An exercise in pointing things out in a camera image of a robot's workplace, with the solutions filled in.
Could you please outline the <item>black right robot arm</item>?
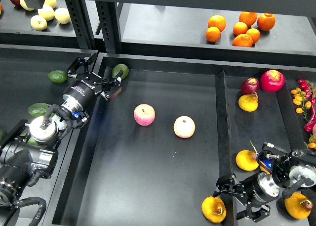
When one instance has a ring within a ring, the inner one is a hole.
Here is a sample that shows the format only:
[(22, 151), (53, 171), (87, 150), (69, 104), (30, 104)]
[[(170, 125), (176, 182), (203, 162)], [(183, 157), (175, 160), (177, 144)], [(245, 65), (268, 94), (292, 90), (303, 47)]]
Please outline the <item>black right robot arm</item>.
[(217, 180), (214, 197), (227, 194), (235, 197), (246, 208), (237, 213), (236, 219), (251, 219), (255, 223), (268, 217), (268, 203), (292, 196), (293, 193), (315, 186), (316, 156), (307, 150), (284, 149), (265, 142), (256, 161), (262, 171), (237, 181), (234, 173), (229, 173)]

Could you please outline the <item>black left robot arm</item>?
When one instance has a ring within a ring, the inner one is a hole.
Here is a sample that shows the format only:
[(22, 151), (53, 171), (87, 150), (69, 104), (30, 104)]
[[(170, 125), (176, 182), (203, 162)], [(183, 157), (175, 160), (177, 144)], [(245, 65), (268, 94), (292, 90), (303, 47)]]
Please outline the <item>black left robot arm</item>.
[(58, 147), (73, 129), (82, 128), (88, 121), (87, 107), (98, 96), (107, 101), (121, 91), (121, 82), (128, 68), (118, 68), (110, 78), (102, 78), (89, 70), (96, 60), (77, 58), (66, 73), (74, 82), (63, 94), (61, 105), (52, 104), (31, 122), (21, 120), (0, 142), (0, 224), (16, 224), (20, 208), (37, 205), (30, 225), (37, 226), (46, 211), (46, 201), (40, 197), (21, 198), (26, 187), (39, 179), (51, 177), (58, 160)]

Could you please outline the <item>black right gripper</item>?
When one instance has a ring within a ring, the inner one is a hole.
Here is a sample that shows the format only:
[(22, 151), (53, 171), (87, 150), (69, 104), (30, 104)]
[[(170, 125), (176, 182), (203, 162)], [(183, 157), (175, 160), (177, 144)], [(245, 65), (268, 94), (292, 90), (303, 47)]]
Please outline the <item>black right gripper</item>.
[[(216, 182), (216, 190), (213, 197), (221, 194), (227, 194), (237, 199), (250, 201), (246, 203), (246, 209), (236, 215), (236, 220), (251, 219), (257, 223), (270, 215), (270, 206), (266, 203), (272, 202), (279, 197), (280, 187), (274, 182), (272, 175), (265, 172), (258, 172), (243, 181), (239, 181), (235, 173), (229, 173), (220, 177)], [(252, 206), (259, 208), (258, 211), (252, 211)]]

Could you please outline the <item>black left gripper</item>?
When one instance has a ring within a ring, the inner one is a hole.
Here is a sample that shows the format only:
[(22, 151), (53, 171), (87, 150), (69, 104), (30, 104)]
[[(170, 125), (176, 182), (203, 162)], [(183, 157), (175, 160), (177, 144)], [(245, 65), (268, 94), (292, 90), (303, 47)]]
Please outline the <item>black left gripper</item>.
[[(63, 107), (67, 109), (86, 109), (98, 96), (110, 101), (121, 91), (122, 71), (116, 78), (103, 79), (89, 72), (89, 65), (96, 61), (97, 55), (76, 58), (66, 73), (75, 81), (64, 91)], [(84, 74), (77, 75), (78, 68), (83, 67)]]

